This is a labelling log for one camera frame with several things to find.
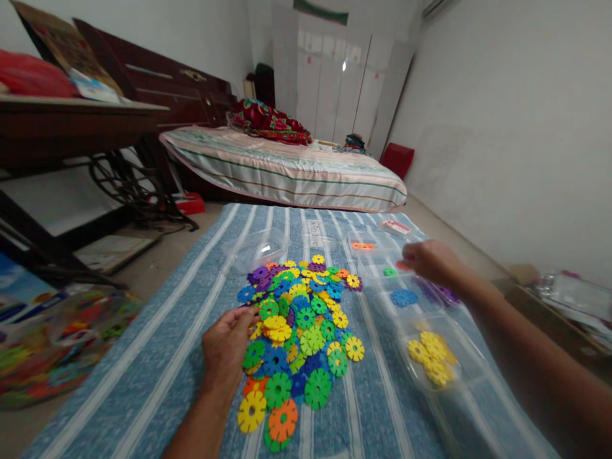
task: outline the red floral blanket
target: red floral blanket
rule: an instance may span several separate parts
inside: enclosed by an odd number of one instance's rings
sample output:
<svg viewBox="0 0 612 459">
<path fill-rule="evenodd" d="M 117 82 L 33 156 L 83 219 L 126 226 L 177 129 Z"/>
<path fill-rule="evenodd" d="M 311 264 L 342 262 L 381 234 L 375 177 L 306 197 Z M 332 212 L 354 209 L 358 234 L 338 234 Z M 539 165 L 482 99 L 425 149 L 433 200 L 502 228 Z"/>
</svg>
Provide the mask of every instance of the red floral blanket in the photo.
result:
<svg viewBox="0 0 612 459">
<path fill-rule="evenodd" d="M 230 121 L 252 137 L 289 144 L 308 145 L 312 143 L 310 133 L 299 121 L 269 107 L 257 99 L 239 101 L 229 114 Z"/>
</svg>

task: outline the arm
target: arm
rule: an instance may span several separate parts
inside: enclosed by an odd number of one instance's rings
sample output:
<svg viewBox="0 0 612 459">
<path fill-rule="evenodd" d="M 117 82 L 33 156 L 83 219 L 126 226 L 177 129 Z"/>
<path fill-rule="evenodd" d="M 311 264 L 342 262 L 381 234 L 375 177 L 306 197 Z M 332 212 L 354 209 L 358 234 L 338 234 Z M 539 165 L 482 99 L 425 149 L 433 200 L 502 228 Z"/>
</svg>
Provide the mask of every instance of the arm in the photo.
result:
<svg viewBox="0 0 612 459">
<path fill-rule="evenodd" d="M 596 456 L 612 438 L 612 390 L 527 321 L 441 242 L 404 247 L 404 264 L 466 304 L 515 397 L 562 456 Z"/>
<path fill-rule="evenodd" d="M 257 309 L 227 311 L 202 337 L 205 375 L 198 397 L 179 426 L 163 459 L 217 458 L 231 401 L 242 378 L 248 329 Z"/>
</svg>

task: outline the white wall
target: white wall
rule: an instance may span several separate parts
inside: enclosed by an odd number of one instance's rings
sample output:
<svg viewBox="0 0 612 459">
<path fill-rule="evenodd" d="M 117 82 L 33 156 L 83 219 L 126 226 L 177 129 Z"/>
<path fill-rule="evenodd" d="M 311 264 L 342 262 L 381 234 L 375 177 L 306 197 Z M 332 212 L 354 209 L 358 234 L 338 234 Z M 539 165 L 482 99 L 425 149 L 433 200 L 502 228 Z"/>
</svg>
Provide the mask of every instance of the white wall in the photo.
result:
<svg viewBox="0 0 612 459">
<path fill-rule="evenodd" d="M 390 142 L 408 190 L 493 259 L 612 286 L 612 3 L 457 0 L 425 27 Z"/>
<path fill-rule="evenodd" d="M 247 0 L 26 2 L 68 22 L 73 17 L 82 19 L 139 46 L 223 78 L 240 93 L 242 79 L 253 67 Z M 8 1 L 0 1 L 0 48 L 38 55 Z M 68 231 L 114 207 L 114 202 L 98 190 L 85 170 L 3 182 L 1 187 L 53 234 Z"/>
</svg>

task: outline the hand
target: hand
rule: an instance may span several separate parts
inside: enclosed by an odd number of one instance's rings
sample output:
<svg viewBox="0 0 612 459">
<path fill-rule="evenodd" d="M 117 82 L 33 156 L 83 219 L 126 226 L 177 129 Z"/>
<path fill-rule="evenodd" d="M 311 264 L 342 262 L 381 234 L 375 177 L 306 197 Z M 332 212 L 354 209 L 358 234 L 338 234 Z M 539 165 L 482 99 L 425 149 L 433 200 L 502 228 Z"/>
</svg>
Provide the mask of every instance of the hand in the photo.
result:
<svg viewBox="0 0 612 459">
<path fill-rule="evenodd" d="M 402 251 L 402 263 L 428 281 L 452 289 L 460 274 L 468 268 L 444 243 L 428 240 L 406 244 Z"/>
<path fill-rule="evenodd" d="M 257 308 L 241 307 L 223 314 L 202 336 L 203 389 L 225 387 L 233 395 L 242 378 L 249 328 L 259 321 Z"/>
</svg>

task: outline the label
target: label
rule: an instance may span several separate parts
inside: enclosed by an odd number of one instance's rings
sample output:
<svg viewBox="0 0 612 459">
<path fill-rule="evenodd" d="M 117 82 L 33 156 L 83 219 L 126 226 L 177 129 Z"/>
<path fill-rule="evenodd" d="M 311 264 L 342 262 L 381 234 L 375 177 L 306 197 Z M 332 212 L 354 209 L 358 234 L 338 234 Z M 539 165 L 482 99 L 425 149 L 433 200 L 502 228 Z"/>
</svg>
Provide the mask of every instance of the label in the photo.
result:
<svg viewBox="0 0 612 459">
<path fill-rule="evenodd" d="M 390 230 L 396 231 L 397 233 L 400 233 L 404 236 L 408 235 L 408 233 L 410 232 L 410 228 L 407 228 L 406 226 L 399 222 L 396 222 L 395 220 L 386 219 L 384 222 L 382 222 L 382 224 Z"/>
<path fill-rule="evenodd" d="M 306 220 L 308 227 L 308 236 L 310 238 L 311 247 L 323 247 L 323 238 L 321 237 L 321 229 L 317 220 Z"/>
</svg>

